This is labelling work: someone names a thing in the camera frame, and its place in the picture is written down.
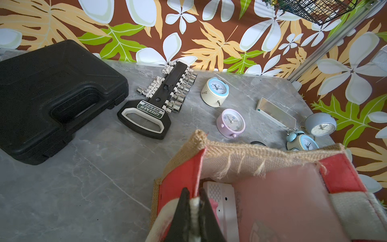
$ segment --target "white device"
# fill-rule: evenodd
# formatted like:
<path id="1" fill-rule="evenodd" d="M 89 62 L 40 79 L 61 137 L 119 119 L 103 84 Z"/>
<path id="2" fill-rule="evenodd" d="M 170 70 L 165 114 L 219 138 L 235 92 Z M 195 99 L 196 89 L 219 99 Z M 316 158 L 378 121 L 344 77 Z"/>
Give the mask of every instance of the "white device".
<path id="1" fill-rule="evenodd" d="M 305 120 L 307 132 L 314 136 L 324 136 L 336 130 L 336 120 L 327 113 L 314 113 Z"/>
<path id="2" fill-rule="evenodd" d="M 204 85 L 201 96 L 203 101 L 211 107 L 220 107 L 226 100 L 229 93 L 229 87 L 219 78 L 208 79 Z"/>
<path id="3" fill-rule="evenodd" d="M 220 222 L 220 230 L 227 242 L 239 242 L 238 219 L 234 188 L 230 184 L 220 182 L 204 182 L 203 188 L 207 197 L 218 203 L 216 215 Z"/>

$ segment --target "pink alarm clock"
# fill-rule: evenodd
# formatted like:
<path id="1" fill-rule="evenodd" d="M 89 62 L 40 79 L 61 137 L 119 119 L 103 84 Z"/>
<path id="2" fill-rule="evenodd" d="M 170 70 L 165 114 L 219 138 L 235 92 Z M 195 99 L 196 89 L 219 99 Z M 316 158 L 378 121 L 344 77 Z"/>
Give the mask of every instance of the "pink alarm clock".
<path id="1" fill-rule="evenodd" d="M 216 120 L 216 127 L 222 135 L 232 139 L 245 130 L 246 124 L 242 115 L 228 108 Z"/>

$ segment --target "black round object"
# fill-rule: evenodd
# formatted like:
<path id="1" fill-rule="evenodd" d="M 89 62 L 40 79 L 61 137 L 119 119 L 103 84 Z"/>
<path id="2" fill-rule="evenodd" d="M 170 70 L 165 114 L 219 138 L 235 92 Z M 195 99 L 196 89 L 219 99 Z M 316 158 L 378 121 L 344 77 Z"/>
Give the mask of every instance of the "black round object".
<path id="1" fill-rule="evenodd" d="M 259 142 L 259 141 L 253 141 L 253 142 L 251 142 L 250 144 L 259 144 L 259 145 L 266 146 L 264 143 Z"/>

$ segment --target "black plastic tool case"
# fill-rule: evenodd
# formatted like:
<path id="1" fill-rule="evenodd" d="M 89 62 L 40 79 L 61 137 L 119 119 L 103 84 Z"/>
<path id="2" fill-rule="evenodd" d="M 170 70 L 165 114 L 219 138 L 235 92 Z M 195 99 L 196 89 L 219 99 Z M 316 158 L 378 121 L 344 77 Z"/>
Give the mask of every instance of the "black plastic tool case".
<path id="1" fill-rule="evenodd" d="M 38 165 L 128 96 L 124 76 L 72 40 L 0 62 L 0 148 Z"/>

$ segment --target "gray alarm clock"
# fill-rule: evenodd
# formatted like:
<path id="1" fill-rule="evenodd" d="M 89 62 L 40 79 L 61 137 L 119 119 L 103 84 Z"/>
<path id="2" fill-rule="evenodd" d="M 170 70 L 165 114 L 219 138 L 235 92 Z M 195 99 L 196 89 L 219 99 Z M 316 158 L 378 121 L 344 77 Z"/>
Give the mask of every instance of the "gray alarm clock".
<path id="1" fill-rule="evenodd" d="M 317 137 L 333 133 L 336 127 L 336 120 L 327 113 L 314 113 L 305 120 L 307 132 Z"/>

